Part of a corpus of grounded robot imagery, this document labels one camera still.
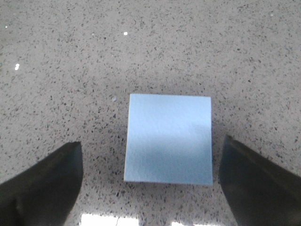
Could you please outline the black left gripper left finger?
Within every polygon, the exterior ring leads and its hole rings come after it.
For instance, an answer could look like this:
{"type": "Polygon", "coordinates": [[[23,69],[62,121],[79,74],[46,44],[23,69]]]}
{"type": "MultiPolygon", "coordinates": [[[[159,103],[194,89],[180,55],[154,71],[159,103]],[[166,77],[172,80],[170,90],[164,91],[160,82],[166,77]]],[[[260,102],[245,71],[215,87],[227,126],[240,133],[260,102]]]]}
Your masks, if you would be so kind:
{"type": "Polygon", "coordinates": [[[0,185],[2,226],[62,226],[83,179],[80,142],[66,143],[0,185]]]}

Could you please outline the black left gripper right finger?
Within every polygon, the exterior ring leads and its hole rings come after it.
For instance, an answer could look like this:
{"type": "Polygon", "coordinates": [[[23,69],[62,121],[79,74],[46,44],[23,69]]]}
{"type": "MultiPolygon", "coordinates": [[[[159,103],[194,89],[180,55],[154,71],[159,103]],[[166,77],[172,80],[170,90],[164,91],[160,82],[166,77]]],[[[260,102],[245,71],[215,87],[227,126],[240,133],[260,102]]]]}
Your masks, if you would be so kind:
{"type": "Polygon", "coordinates": [[[299,226],[301,178],[231,136],[225,137],[219,179],[239,226],[299,226]]]}

